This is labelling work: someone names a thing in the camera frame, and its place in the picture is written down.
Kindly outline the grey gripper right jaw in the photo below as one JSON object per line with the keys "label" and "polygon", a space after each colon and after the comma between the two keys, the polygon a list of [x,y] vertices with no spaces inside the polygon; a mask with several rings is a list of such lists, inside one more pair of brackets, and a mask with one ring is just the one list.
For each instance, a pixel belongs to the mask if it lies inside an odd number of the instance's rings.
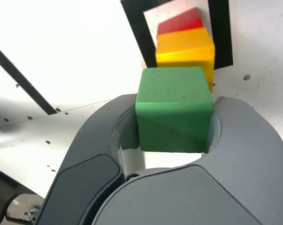
{"label": "grey gripper right jaw", "polygon": [[283,225],[283,142],[246,102],[214,104],[210,151],[120,186],[95,225]]}

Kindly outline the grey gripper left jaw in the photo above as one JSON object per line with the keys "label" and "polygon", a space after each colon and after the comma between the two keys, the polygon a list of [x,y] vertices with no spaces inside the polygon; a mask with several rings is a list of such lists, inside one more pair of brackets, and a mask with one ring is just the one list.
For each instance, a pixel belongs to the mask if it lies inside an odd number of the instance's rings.
{"label": "grey gripper left jaw", "polygon": [[135,94],[119,96],[81,126],[35,224],[90,225],[126,176],[145,169],[135,102]]}

